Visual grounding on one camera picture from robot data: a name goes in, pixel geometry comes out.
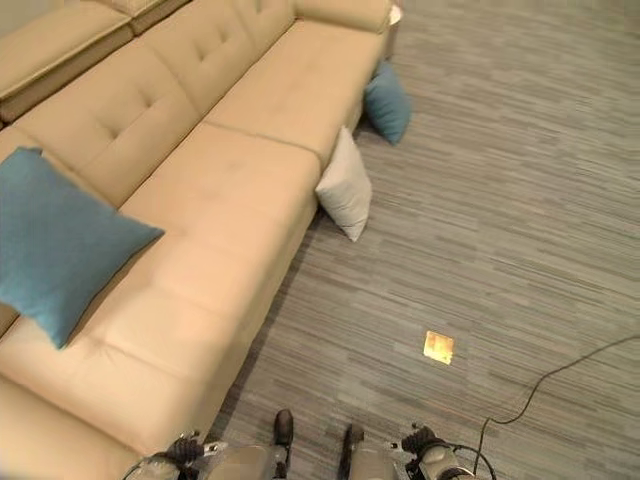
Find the blue pillow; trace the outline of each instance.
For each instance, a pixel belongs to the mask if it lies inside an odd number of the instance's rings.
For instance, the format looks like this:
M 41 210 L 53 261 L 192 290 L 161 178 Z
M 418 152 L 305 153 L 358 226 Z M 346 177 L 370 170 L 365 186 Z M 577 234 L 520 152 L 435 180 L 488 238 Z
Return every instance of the blue pillow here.
M 411 103 L 388 62 L 378 65 L 365 89 L 364 104 L 373 126 L 396 145 L 409 125 Z
M 41 153 L 18 148 L 0 163 L 0 302 L 62 348 L 96 293 L 164 232 L 82 192 Z

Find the floor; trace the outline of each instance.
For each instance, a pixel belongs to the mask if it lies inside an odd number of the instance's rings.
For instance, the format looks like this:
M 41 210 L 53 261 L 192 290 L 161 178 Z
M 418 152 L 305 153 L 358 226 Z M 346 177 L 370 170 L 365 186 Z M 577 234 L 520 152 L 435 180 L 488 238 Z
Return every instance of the floor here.
M 351 244 L 318 215 L 212 430 L 268 441 L 290 407 L 293 480 L 335 478 L 353 421 L 475 445 L 541 374 L 640 329 L 640 2 L 405 6 L 393 63 L 414 115 L 397 147 L 360 131 L 368 228 Z M 427 330 L 455 339 L 450 366 L 422 355 Z M 638 343 L 491 427 L 499 478 L 638 478 Z

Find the wire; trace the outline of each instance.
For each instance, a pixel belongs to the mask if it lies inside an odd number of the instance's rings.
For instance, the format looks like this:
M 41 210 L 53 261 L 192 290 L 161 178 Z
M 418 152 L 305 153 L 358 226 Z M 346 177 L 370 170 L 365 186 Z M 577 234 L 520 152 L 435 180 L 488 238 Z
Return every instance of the wire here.
M 493 469 L 493 465 L 491 465 L 491 462 L 489 462 L 489 459 L 487 459 L 487 457 L 484 456 L 484 453 L 482 453 L 481 451 L 479 451 L 479 450 L 477 450 L 477 449 L 475 449 L 473 447 L 469 447 L 467 445 L 460 445 L 458 443 L 450 443 L 449 447 L 451 447 L 453 449 L 454 453 L 457 452 L 458 450 L 470 450 L 473 453 L 475 453 L 476 456 L 479 456 L 480 458 L 482 458 L 482 461 L 487 466 L 487 469 L 489 469 L 489 474 L 491 475 L 491 480 L 498 480 L 498 477 L 496 476 L 496 471 Z
M 489 422 L 493 422 L 493 423 L 496 423 L 498 425 L 509 425 L 510 423 L 513 423 L 513 422 L 516 422 L 516 421 L 520 420 L 520 418 L 522 418 L 522 416 L 527 411 L 527 408 L 529 408 L 529 405 L 531 404 L 531 400 L 533 400 L 533 396 L 535 395 L 536 391 L 538 390 L 538 387 L 547 378 L 555 375 L 556 373 L 560 373 L 563 370 L 567 370 L 568 368 L 571 368 L 571 367 L 577 365 L 578 363 L 583 362 L 583 361 L 587 360 L 588 358 L 593 357 L 594 355 L 602 352 L 603 350 L 607 350 L 609 348 L 615 347 L 617 345 L 620 345 L 621 343 L 625 343 L 625 342 L 628 342 L 630 340 L 639 340 L 639 339 L 640 339 L 640 335 L 631 335 L 629 337 L 622 338 L 622 339 L 617 340 L 615 342 L 608 343 L 607 345 L 604 345 L 604 346 L 602 346 L 600 348 L 595 349 L 591 353 L 583 355 L 582 357 L 578 358 L 577 360 L 574 360 L 571 363 L 568 363 L 568 364 L 566 364 L 566 365 L 564 365 L 564 366 L 562 366 L 560 368 L 556 368 L 555 370 L 552 370 L 552 371 L 550 371 L 548 373 L 545 373 L 536 382 L 536 384 L 534 385 L 533 389 L 531 390 L 531 393 L 529 394 L 529 398 L 527 399 L 527 402 L 525 403 L 525 405 L 522 408 L 522 410 L 520 411 L 520 413 L 518 413 L 518 415 L 516 415 L 515 417 L 510 418 L 509 420 L 496 420 L 493 417 L 487 417 L 486 420 L 484 421 L 484 423 L 482 424 L 482 429 L 480 430 L 480 441 L 478 442 L 478 449 L 476 450 L 476 459 L 473 462 L 473 474 L 475 475 L 477 470 L 478 470 L 478 462 L 479 462 L 480 458 L 484 457 L 484 455 L 482 455 L 482 445 L 484 443 L 484 434 L 485 434 L 485 431 L 487 430 L 487 425 L 489 425 Z

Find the white pillow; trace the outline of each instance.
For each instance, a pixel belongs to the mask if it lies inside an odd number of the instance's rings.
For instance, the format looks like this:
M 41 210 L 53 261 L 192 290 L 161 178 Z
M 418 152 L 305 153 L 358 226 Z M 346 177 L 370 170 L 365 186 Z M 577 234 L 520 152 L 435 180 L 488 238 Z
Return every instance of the white pillow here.
M 316 194 L 336 225 L 352 241 L 358 240 L 369 217 L 371 182 L 346 127 L 340 129 L 331 163 L 316 187 Z

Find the sectional sofa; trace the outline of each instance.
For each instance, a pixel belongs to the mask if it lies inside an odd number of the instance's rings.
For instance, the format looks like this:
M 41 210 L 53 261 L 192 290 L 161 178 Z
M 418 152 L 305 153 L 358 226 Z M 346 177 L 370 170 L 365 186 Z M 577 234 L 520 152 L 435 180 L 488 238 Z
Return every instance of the sectional sofa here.
M 0 473 L 118 479 L 180 433 L 206 433 L 316 211 L 336 135 L 360 116 L 389 11 L 82 1 L 0 39 L 0 162 L 38 146 L 79 188 L 166 231 L 63 350 L 0 304 Z

